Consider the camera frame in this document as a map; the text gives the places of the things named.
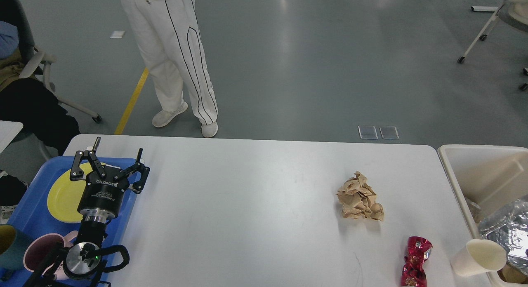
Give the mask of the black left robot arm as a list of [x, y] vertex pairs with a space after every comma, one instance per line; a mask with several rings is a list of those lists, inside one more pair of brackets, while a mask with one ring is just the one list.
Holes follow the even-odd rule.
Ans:
[[107, 225], [118, 217], [126, 191], [140, 194], [150, 169], [141, 162], [143, 149], [130, 167], [121, 169], [102, 165], [96, 155], [101, 138], [92, 149], [78, 151], [74, 156], [69, 178], [85, 181], [77, 211], [82, 215], [80, 229], [71, 246], [57, 242], [47, 252], [26, 280], [26, 287], [63, 287], [56, 271], [62, 268], [70, 279], [88, 280], [91, 287], [103, 283], [105, 273], [123, 269], [130, 262], [124, 245], [103, 247]]

